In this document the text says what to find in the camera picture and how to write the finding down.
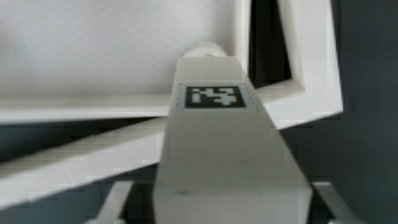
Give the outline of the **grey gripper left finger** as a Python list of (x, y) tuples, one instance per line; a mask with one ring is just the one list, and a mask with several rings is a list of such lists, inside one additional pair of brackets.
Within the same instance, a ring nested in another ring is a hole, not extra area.
[(151, 193), (151, 184), (117, 181), (97, 215), (83, 224), (154, 224)]

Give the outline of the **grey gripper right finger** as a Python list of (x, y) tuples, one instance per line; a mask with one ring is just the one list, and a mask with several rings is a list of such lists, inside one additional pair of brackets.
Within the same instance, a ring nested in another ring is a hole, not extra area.
[(330, 182), (312, 182), (307, 224), (367, 224), (348, 207)]

